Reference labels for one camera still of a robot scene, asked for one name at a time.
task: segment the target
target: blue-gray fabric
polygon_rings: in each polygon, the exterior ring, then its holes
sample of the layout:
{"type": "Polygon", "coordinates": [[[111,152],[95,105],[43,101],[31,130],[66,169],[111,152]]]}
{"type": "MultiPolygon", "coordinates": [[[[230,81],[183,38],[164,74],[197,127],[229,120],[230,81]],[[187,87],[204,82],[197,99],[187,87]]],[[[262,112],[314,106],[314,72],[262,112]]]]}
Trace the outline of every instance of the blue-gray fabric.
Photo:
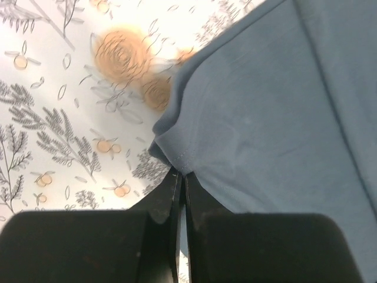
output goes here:
{"type": "Polygon", "coordinates": [[[267,0],[175,78],[150,152],[233,212],[317,212],[377,281],[377,1],[267,0]]]}

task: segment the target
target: gray cloth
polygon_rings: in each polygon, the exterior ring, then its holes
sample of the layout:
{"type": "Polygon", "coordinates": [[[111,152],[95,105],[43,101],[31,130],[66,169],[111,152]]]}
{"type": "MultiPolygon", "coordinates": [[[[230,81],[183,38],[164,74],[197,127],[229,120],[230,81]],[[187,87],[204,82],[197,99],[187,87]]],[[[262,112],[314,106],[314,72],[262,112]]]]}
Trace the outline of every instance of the gray cloth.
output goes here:
{"type": "Polygon", "coordinates": [[[317,212],[377,281],[377,1],[267,0],[174,81],[150,152],[233,212],[317,212]]]}

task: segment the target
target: white tablecloth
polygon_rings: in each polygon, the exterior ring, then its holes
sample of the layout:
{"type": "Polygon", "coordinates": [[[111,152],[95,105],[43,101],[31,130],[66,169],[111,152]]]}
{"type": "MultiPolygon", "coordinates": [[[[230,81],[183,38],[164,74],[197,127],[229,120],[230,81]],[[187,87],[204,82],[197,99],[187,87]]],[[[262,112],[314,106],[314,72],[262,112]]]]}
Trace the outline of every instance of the white tablecloth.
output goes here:
{"type": "Polygon", "coordinates": [[[261,2],[0,0],[0,229],[154,189],[167,168],[147,148],[174,73],[261,2]]]}

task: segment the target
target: folded cloth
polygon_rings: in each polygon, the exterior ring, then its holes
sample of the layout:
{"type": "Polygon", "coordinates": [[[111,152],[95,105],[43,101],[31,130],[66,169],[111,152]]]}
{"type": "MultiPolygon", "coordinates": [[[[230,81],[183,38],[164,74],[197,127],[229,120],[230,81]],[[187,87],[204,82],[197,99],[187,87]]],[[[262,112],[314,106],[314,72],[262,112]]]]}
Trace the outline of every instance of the folded cloth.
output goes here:
{"type": "Polygon", "coordinates": [[[317,212],[377,281],[377,1],[267,0],[185,64],[150,153],[233,212],[317,212]]]}

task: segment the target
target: table surface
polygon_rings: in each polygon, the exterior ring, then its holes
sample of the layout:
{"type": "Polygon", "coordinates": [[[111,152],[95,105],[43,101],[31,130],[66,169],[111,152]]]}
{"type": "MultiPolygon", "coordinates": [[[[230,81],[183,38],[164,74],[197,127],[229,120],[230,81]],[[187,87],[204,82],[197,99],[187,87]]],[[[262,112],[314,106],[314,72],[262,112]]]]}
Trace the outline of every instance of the table surface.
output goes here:
{"type": "Polygon", "coordinates": [[[168,168],[147,149],[174,74],[261,2],[1,0],[0,229],[154,189],[168,168]]]}

